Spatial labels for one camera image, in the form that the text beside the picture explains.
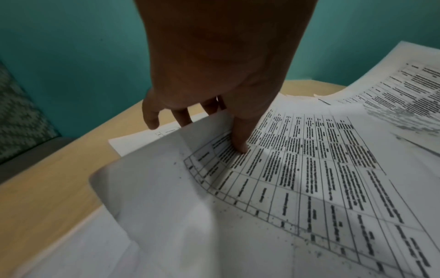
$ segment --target wooden tabletop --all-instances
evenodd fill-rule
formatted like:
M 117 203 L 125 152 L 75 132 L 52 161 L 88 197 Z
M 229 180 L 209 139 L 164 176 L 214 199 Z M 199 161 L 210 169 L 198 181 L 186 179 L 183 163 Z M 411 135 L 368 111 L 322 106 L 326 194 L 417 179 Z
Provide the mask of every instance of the wooden tabletop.
M 286 95 L 329 95 L 344 86 L 318 81 L 286 81 Z M 191 115 L 203 112 L 200 105 Z M 160 123 L 174 121 L 162 111 Z M 147 129 L 137 103 L 0 186 L 0 277 L 15 273 L 102 204 L 88 185 L 89 176 L 117 160 L 108 140 Z

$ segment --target table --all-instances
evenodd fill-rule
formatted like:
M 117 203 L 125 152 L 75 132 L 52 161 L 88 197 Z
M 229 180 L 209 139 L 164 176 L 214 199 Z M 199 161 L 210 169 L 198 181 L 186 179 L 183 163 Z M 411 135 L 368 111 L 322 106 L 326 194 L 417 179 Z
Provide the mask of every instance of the table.
M 329 95 L 344 86 L 319 81 L 285 81 L 286 95 Z M 191 115 L 203 112 L 200 105 Z M 174 121 L 169 110 L 160 123 Z M 88 185 L 88 177 L 117 160 L 108 139 L 143 131 L 141 102 L 98 126 L 0 186 L 0 277 L 50 251 L 102 206 Z

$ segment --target wall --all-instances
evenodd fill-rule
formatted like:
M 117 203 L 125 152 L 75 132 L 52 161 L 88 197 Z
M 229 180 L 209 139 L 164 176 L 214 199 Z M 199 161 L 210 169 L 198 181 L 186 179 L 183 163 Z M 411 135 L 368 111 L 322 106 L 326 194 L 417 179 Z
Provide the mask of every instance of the wall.
M 402 40 L 440 48 L 440 1 L 319 0 L 287 79 L 349 85 Z
M 440 48 L 440 1 L 320 0 L 288 79 L 348 85 L 399 41 Z M 2 0 L 0 59 L 65 136 L 141 100 L 147 42 L 131 0 Z
M 0 59 L 64 136 L 81 136 L 151 86 L 131 0 L 2 0 Z

